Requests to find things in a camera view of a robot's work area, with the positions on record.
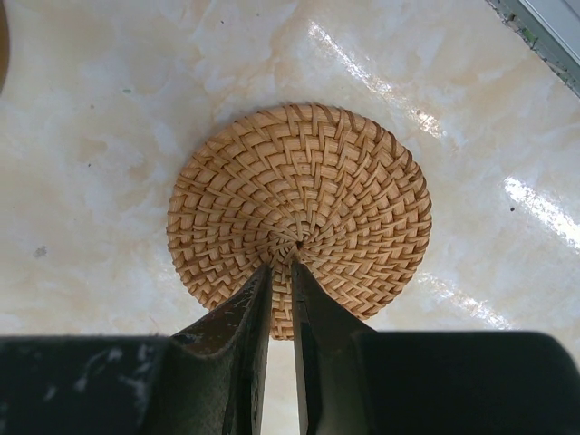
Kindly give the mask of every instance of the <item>rattan strand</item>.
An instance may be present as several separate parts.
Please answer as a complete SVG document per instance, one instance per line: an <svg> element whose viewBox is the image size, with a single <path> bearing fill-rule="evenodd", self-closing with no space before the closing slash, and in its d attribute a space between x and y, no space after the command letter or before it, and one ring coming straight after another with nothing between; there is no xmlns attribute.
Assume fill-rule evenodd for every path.
<svg viewBox="0 0 580 435"><path fill-rule="evenodd" d="M169 203L169 251L210 310L269 263L272 336L292 339L294 258L367 319L423 259L430 205L421 168L392 133L350 111L287 105L234 122L193 155Z"/></svg>

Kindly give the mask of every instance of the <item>round coaster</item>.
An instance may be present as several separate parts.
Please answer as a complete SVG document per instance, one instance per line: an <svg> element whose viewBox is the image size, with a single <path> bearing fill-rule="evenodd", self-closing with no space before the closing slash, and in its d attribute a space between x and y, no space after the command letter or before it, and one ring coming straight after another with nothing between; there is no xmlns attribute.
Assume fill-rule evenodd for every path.
<svg viewBox="0 0 580 435"><path fill-rule="evenodd" d="M392 133L343 109L287 105L234 122L191 157L169 203L169 251L210 310L268 263L272 336L292 339L294 259L367 319L421 262L430 207L421 168Z"/></svg>

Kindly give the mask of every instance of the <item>black object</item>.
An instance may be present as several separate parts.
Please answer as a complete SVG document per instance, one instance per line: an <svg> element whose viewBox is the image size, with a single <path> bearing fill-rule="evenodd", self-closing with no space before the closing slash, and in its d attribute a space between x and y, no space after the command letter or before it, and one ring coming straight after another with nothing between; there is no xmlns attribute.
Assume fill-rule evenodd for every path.
<svg viewBox="0 0 580 435"><path fill-rule="evenodd" d="M580 434L580 376L554 339L376 333L305 266L293 290L302 435ZM260 433L271 291L261 266L172 338L0 339L0 435Z"/></svg>

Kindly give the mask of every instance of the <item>woven rattan coaster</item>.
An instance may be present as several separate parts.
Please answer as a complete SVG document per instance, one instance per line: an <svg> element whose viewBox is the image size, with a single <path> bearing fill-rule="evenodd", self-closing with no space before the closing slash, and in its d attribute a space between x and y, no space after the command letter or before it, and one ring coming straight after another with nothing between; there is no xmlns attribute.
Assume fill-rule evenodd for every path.
<svg viewBox="0 0 580 435"><path fill-rule="evenodd" d="M430 228L412 155L376 122L316 104L261 111L209 139L178 177L167 232L181 280L210 310L269 263L272 335L292 339L294 258L367 319L411 279Z"/></svg>

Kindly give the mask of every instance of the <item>white marble countertop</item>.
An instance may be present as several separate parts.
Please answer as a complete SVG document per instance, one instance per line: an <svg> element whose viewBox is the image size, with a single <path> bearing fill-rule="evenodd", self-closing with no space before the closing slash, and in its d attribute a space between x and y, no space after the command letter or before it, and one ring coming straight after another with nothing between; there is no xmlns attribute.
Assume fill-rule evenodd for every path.
<svg viewBox="0 0 580 435"><path fill-rule="evenodd" d="M343 106L413 152L430 247L370 325L539 330L580 359L580 101L484 0L7 0L0 334L172 334L204 310L165 235L237 116ZM296 434L290 343L263 433Z"/></svg>

